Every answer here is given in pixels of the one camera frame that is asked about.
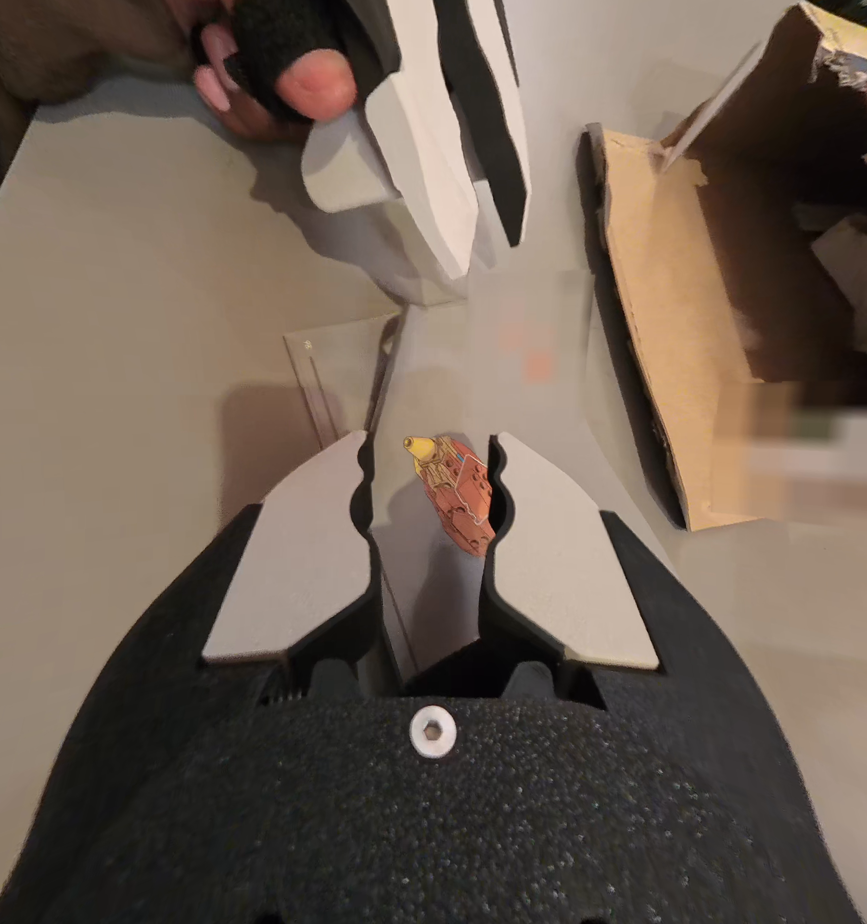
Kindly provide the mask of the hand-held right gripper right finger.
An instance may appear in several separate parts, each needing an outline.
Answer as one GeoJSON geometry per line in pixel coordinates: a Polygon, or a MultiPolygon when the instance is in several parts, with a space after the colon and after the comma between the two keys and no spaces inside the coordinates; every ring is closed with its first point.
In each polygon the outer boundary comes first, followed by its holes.
{"type": "Polygon", "coordinates": [[[477,628],[491,670],[542,665],[561,697],[589,674],[655,678],[661,656],[598,502],[509,432],[489,439],[488,477],[477,628]]]}

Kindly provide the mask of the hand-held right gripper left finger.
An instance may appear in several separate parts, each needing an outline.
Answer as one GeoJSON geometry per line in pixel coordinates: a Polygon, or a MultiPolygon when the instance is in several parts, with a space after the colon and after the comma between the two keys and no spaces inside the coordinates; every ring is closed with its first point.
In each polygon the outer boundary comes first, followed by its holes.
{"type": "Polygon", "coordinates": [[[204,643],[206,664],[277,663],[299,687],[325,661],[357,675],[383,632],[373,476],[372,438],[355,431],[266,494],[204,643]]]}

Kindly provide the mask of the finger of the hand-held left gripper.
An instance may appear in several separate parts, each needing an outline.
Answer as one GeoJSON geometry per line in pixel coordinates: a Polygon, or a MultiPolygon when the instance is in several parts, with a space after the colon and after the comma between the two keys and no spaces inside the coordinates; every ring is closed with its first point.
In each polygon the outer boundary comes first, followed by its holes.
{"type": "Polygon", "coordinates": [[[519,81],[501,2],[437,3],[438,44],[509,246],[525,237],[531,193],[519,81]]]}
{"type": "Polygon", "coordinates": [[[470,269],[479,206],[442,72],[434,2],[385,6],[400,63],[368,96],[367,121],[424,241],[458,280],[470,269]]]}

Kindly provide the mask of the grey instruction booklet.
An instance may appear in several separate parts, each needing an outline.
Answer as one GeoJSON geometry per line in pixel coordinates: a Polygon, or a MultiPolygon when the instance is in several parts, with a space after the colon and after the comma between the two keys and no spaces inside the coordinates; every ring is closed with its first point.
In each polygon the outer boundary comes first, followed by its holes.
{"type": "Polygon", "coordinates": [[[447,535],[407,437],[449,436],[486,462],[490,437],[509,432],[670,566],[589,427],[593,307],[588,271],[488,273],[461,301],[286,336],[320,447],[357,430],[373,438],[371,531],[401,680],[478,638],[485,564],[447,535]]]}

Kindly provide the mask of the person's left hand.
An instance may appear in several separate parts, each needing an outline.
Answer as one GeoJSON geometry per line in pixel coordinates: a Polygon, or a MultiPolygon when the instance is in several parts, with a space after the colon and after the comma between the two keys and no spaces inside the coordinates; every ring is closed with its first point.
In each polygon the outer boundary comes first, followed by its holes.
{"type": "MultiPolygon", "coordinates": [[[[232,78],[225,63],[238,51],[231,29],[234,2],[168,1],[170,13],[190,37],[201,28],[203,62],[194,68],[197,94],[221,127],[251,143],[303,143],[309,130],[301,122],[278,120],[232,78]]],[[[312,122],[332,121],[352,107],[357,84],[344,55],[333,49],[305,53],[277,78],[275,95],[312,122]]]]}

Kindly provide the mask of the printed cardboard box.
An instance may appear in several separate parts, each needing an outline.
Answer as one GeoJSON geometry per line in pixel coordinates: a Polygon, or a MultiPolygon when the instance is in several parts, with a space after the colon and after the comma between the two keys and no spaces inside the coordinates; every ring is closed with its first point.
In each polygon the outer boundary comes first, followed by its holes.
{"type": "Polygon", "coordinates": [[[661,141],[588,141],[686,527],[867,519],[867,354],[811,249],[867,215],[867,2],[791,6],[661,141]]]}

